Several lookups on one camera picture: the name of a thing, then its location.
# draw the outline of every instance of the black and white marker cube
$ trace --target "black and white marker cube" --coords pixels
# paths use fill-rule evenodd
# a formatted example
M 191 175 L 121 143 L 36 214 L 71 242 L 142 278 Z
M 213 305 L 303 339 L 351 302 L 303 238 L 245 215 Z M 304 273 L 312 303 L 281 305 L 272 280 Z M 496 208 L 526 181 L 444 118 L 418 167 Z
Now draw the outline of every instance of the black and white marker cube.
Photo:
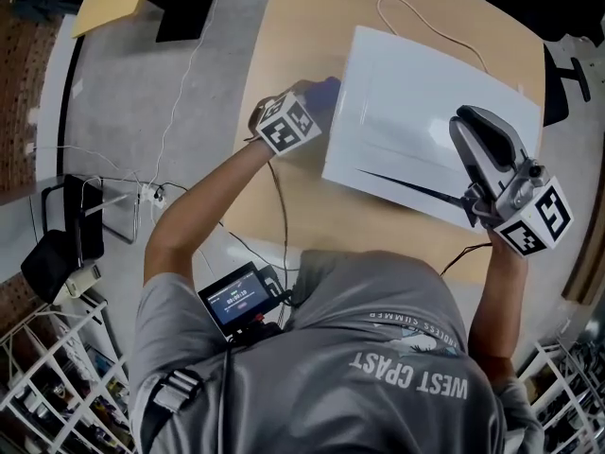
M 265 105 L 256 130 L 277 155 L 288 153 L 321 134 L 318 125 L 292 92 Z
M 553 177 L 530 203 L 494 230 L 520 255 L 554 249 L 574 218 L 569 204 Z

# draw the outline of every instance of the printed logo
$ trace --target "printed logo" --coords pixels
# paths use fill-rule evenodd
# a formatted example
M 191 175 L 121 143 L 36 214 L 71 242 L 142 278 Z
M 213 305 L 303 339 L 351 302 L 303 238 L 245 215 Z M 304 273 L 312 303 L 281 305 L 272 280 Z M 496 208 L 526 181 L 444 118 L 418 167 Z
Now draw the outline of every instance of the printed logo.
M 377 320 L 388 321 L 389 323 L 377 323 Z M 399 313 L 374 312 L 370 313 L 370 321 L 376 328 L 392 324 L 392 322 L 400 323 L 402 338 L 399 339 L 397 337 L 391 343 L 394 346 L 401 345 L 403 347 L 403 350 L 400 350 L 402 353 L 440 350 L 442 346 L 458 348 L 458 342 L 451 333 L 413 316 Z
M 544 224 L 546 224 L 546 229 L 548 229 L 552 238 L 557 240 L 567 225 L 569 225 L 569 222 L 571 222 L 571 218 L 554 186 L 551 186 L 550 189 L 536 201 L 536 209 L 538 209 L 538 214 L 542 217 Z
M 522 255 L 530 255 L 546 249 L 542 240 L 521 220 L 501 230 L 500 234 Z
M 468 379 L 447 373 L 430 372 L 419 365 L 410 365 L 375 352 L 357 352 L 349 367 L 360 374 L 423 395 L 442 395 L 466 400 Z
M 441 341 L 437 341 L 423 331 L 412 327 L 402 327 L 401 338 L 387 341 L 383 346 L 395 350 L 399 354 L 399 357 L 420 353 L 427 353 L 439 357 L 458 356 L 458 352 L 453 346 L 443 344 Z

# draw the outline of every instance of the shoulder strap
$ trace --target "shoulder strap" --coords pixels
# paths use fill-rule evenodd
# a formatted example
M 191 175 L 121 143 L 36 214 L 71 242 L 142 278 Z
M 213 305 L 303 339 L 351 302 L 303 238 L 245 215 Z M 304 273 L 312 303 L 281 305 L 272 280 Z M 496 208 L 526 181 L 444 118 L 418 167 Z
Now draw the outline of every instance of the shoulder strap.
M 196 397 L 200 387 L 198 375 L 188 370 L 175 370 L 153 386 L 140 427 L 141 454 L 148 454 L 162 427 Z

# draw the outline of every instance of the concrete floor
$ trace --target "concrete floor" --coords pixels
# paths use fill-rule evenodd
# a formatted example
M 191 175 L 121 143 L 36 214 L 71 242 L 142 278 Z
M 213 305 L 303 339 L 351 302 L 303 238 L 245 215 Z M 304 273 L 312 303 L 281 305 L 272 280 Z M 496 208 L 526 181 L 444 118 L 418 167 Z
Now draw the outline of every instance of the concrete floor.
M 193 60 L 174 126 L 166 138 L 159 183 L 190 186 L 231 154 L 251 53 L 266 3 L 219 0 L 214 23 Z M 141 180 L 150 180 L 155 174 L 162 133 L 182 73 L 197 44 L 156 44 L 159 19 L 159 12 L 145 4 L 136 18 L 105 26 L 86 38 L 74 78 L 76 85 L 81 81 L 82 89 L 69 104 L 65 143 L 99 151 L 122 170 L 69 149 L 65 153 L 66 171 L 123 178 L 134 169 Z M 559 65 L 570 67 L 569 57 L 575 55 L 576 43 L 565 39 L 548 47 Z M 605 130 L 605 98 L 596 88 L 593 86 L 593 100 L 584 103 L 578 85 L 565 82 L 570 116 L 544 130 L 540 158 L 559 178 L 576 224 L 556 251 L 531 261 L 516 364 L 527 356 L 533 341 L 554 335 L 576 309 L 560 294 L 578 255 L 595 197 Z M 135 185 L 115 186 L 133 189 Z M 169 193 L 171 201 L 181 192 L 170 189 Z M 114 219 L 124 222 L 126 215 L 123 211 Z M 149 204 L 145 203 L 137 243 L 126 246 L 108 236 L 107 251 L 100 263 L 104 278 L 97 290 L 109 301 L 109 320 L 123 351 L 131 347 L 143 253 L 151 230 Z M 253 240 L 250 244 L 269 261 L 280 263 L 279 246 Z M 198 288 L 253 258 L 220 228 L 201 250 L 204 256 L 196 255 Z M 293 267 L 299 253 L 289 253 Z M 480 287 L 460 283 L 450 286 L 465 322 L 470 324 Z

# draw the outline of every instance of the electrical cable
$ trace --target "electrical cable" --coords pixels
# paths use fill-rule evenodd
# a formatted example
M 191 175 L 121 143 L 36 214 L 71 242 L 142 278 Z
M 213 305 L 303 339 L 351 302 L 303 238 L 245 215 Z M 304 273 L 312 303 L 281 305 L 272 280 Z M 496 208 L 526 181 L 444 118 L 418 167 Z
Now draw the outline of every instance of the electrical cable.
M 154 184 L 154 185 L 156 185 L 158 188 L 164 188 L 164 186 L 165 186 L 165 185 L 171 185 L 171 186 L 174 186 L 174 187 L 176 187 L 176 188 L 180 188 L 181 190 L 184 190 L 185 192 L 188 192 L 188 191 L 189 191 L 189 188 L 187 188 L 186 186 L 182 186 L 182 185 L 179 185 L 179 184 L 176 184 L 176 183 L 172 183 L 172 182 L 164 182 L 164 183 L 162 183 L 162 184 L 160 184 L 160 185 L 157 185 L 157 184 L 155 184 L 155 183 L 150 183 L 150 184 Z
M 390 22 L 387 20 L 387 17 L 385 17 L 385 15 L 383 14 L 382 10 L 380 9 L 380 4 L 382 4 L 384 0 L 378 0 L 376 2 L 376 10 L 378 11 L 378 15 L 380 15 L 380 18 L 382 19 L 382 21 L 385 23 L 385 25 L 390 29 L 390 31 L 395 34 L 398 37 L 401 37 L 398 33 L 397 30 L 395 30 L 395 28 L 390 24 Z M 401 2 L 402 4 L 406 5 L 410 10 L 412 10 L 420 20 L 422 20 L 424 22 L 424 24 L 426 26 L 428 26 L 433 32 L 435 32 L 438 35 L 441 35 L 442 37 L 444 37 L 445 39 L 447 39 L 448 41 L 452 41 L 453 43 L 456 43 L 458 45 L 462 45 L 463 47 L 466 47 L 469 50 L 472 50 L 475 55 L 479 58 L 479 60 L 481 61 L 481 65 L 483 66 L 483 69 L 485 70 L 485 72 L 489 75 L 491 75 L 492 73 L 490 72 L 490 70 L 488 69 L 487 64 L 485 63 L 485 61 L 483 60 L 483 57 L 481 56 L 481 53 L 476 50 L 472 45 L 465 43 L 464 41 L 461 41 L 459 39 L 456 39 L 455 37 L 452 37 L 451 35 L 447 35 L 444 32 L 441 32 L 440 30 L 437 30 L 436 28 L 434 28 L 433 26 L 431 26 L 426 19 L 421 15 L 421 13 L 419 11 L 417 11 L 413 5 L 411 5 L 409 2 L 407 2 L 406 0 L 397 0 L 398 2 Z
M 88 182 L 91 182 L 92 180 L 98 180 L 98 185 L 99 186 L 103 186 L 103 182 L 101 181 L 101 177 L 99 177 L 98 175 L 94 175 L 94 177 L 89 178 L 88 180 L 84 181 L 84 183 L 82 184 L 82 191 L 80 192 L 80 196 L 81 196 L 81 200 L 79 202 L 79 210 L 80 210 L 80 212 L 84 209 L 84 187 L 86 186 L 86 184 Z
M 114 169 L 116 169 L 118 171 L 124 171 L 124 168 L 119 167 L 112 160 L 110 160 L 107 156 L 105 156 L 102 153 L 99 153 L 98 151 L 90 151 L 89 149 L 82 148 L 82 147 L 76 147 L 75 145 L 61 145 L 61 146 L 58 146 L 58 147 L 34 147 L 34 149 L 60 149 L 60 148 L 77 149 L 79 151 L 83 151 L 85 153 L 88 153 L 89 155 L 96 155 L 96 156 L 102 158 L 103 160 L 105 160 L 107 163 L 109 163 Z M 127 171 L 132 174 L 132 176 L 134 177 L 134 180 L 138 183 L 139 186 L 141 186 L 141 182 L 139 181 L 139 177 L 136 176 L 136 170 L 127 169 Z
M 215 274 L 215 272 L 212 270 L 212 268 L 210 267 L 210 262 L 208 262 L 208 259 L 207 259 L 207 257 L 206 257 L 206 254 L 205 254 L 205 253 L 203 253 L 203 252 L 201 251 L 201 246 L 199 246 L 199 248 L 197 248 L 197 249 L 196 249 L 196 253 L 200 253 L 200 254 L 201 254 L 201 257 L 202 257 L 202 258 L 203 258 L 203 260 L 206 262 L 206 266 L 208 267 L 208 271 L 210 271 L 210 273 L 212 274 L 212 277 L 214 277 L 214 278 L 215 278 L 215 281 L 216 281 L 216 274 Z
M 31 226 L 34 229 L 34 237 L 36 237 L 36 244 L 40 243 L 38 240 L 38 231 L 36 230 L 36 220 L 34 219 L 34 206 L 31 203 L 31 195 L 29 196 L 29 212 L 31 213 Z
M 149 217 L 151 218 L 151 223 L 153 223 L 154 227 L 156 225 L 158 225 L 155 221 L 155 218 L 153 218 L 153 203 L 152 202 L 149 203 Z
M 220 226 L 221 226 L 223 229 L 225 229 L 225 230 L 227 231 L 227 228 L 226 228 L 226 227 L 223 225 L 223 223 L 222 223 L 222 222 L 219 222 L 218 224 L 219 224 L 219 225 L 220 225 Z M 242 244 L 242 245 L 243 245 L 243 246 L 244 246 L 244 247 L 245 247 L 245 248 L 248 250 L 248 252 L 253 253 L 254 255 L 256 255 L 256 257 L 258 257 L 260 260 L 262 260 L 262 261 L 263 261 L 265 264 L 267 264 L 268 266 L 271 266 L 272 268 L 278 269 L 278 270 L 280 270 L 280 271 L 283 271 L 283 270 L 284 270 L 284 268 L 283 268 L 282 266 L 278 266 L 277 264 L 273 264 L 273 263 L 271 263 L 271 262 L 268 262 L 268 261 L 265 259 L 265 257 L 263 257 L 263 256 L 262 256 L 261 254 L 259 254 L 258 252 L 254 251 L 254 250 L 253 250 L 253 249 L 252 249 L 252 248 L 251 248 L 251 247 L 250 247 L 250 246 L 249 246 L 249 245 L 248 245 L 246 242 L 244 242 L 244 240 L 243 240 L 243 239 L 242 239 L 240 236 L 237 236 L 236 234 L 234 234 L 233 232 L 230 232 L 230 231 L 227 231 L 227 233 L 228 233 L 228 234 L 229 234 L 231 237 L 233 237 L 233 238 L 237 239 L 237 240 L 238 240 L 238 241 L 239 241 L 239 242 L 240 242 L 240 243 L 241 243 L 241 244 Z M 287 271 L 288 271 L 288 272 L 298 272 L 298 271 L 300 271 L 300 270 L 301 270 L 300 268 L 298 268 L 298 269 L 291 269 L 291 268 L 288 268 L 288 269 L 287 269 Z
M 225 357 L 223 358 L 223 375 L 222 383 L 220 384 L 220 397 L 218 402 L 218 422 L 216 422 L 216 454 L 225 453 L 225 442 L 227 436 L 225 435 L 225 403 L 227 397 L 227 382 L 229 382 L 229 370 L 231 361 L 231 349 L 233 345 L 233 338 L 227 341 L 227 349 L 225 350 Z
M 158 178 L 158 175 L 160 174 L 160 161 L 162 160 L 162 155 L 164 154 L 166 135 L 168 134 L 168 131 L 170 130 L 170 128 L 172 128 L 172 125 L 174 123 L 174 114 L 177 111 L 177 106 L 179 105 L 179 101 L 181 100 L 182 88 L 184 86 L 185 80 L 187 79 L 187 76 L 189 75 L 189 71 L 191 71 L 191 65 L 193 63 L 193 58 L 196 56 L 198 49 L 203 44 L 204 37 L 206 36 L 206 32 L 212 26 L 212 23 L 215 20 L 215 13 L 216 13 L 217 5 L 218 5 L 218 0 L 215 0 L 213 8 L 212 8 L 212 12 L 210 14 L 210 19 L 208 19 L 208 25 L 206 25 L 204 27 L 203 31 L 201 32 L 201 37 L 199 38 L 199 43 L 198 43 L 198 45 L 196 45 L 196 48 L 193 49 L 193 52 L 191 53 L 191 56 L 189 57 L 189 64 L 187 65 L 187 70 L 182 75 L 181 88 L 179 89 L 179 95 L 177 96 L 177 100 L 174 102 L 174 105 L 172 106 L 172 112 L 170 113 L 170 122 L 168 123 L 168 126 L 166 127 L 166 129 L 164 130 L 164 133 L 162 134 L 162 148 L 160 149 L 160 154 L 158 155 L 158 161 L 155 166 L 155 175 L 151 179 L 152 182 L 155 182 L 156 179 Z
M 282 217 L 284 219 L 284 290 L 287 290 L 287 265 L 286 265 L 286 256 L 287 256 L 287 240 L 288 240 L 288 228 L 287 228 L 287 212 L 285 210 L 285 201 L 284 201 L 284 192 L 282 191 L 282 185 L 280 184 L 279 177 L 275 172 L 275 168 L 271 162 L 267 162 L 268 169 L 271 171 L 271 176 L 273 177 L 273 182 L 275 183 L 275 189 L 277 190 L 277 194 L 280 198 L 280 206 L 282 207 Z M 284 325 L 284 314 L 285 314 L 285 302 L 282 302 L 282 308 L 280 309 L 280 316 L 277 319 L 277 324 L 282 327 Z
M 82 173 L 71 173 L 71 175 L 77 175 L 80 177 L 87 177 L 88 175 L 84 175 Z M 115 178 L 115 177 L 105 177 L 103 175 L 95 175 L 95 177 L 99 177 L 101 180 L 103 181 L 107 181 L 107 182 L 128 182 L 128 183 L 137 183 L 140 185 L 154 185 L 158 188 L 162 188 L 161 185 L 157 184 L 157 183 L 153 183 L 153 182 L 146 182 L 145 180 L 129 180 L 128 178 Z M 184 186 L 180 186 L 180 185 L 174 185 L 177 186 L 178 188 L 181 188 L 183 190 L 187 190 L 187 188 L 185 188 Z
M 476 251 L 477 249 L 481 249 L 482 247 L 491 247 L 491 246 L 492 246 L 491 242 L 484 242 L 483 244 L 476 244 L 474 246 L 465 247 L 462 250 L 462 252 L 459 253 L 453 261 L 451 261 L 447 266 L 445 266 L 445 269 L 443 269 L 443 271 L 441 272 L 441 276 L 443 276 L 447 272 L 447 270 L 449 270 L 452 266 L 454 266 L 454 264 L 456 264 L 467 253 L 471 253 L 472 251 Z

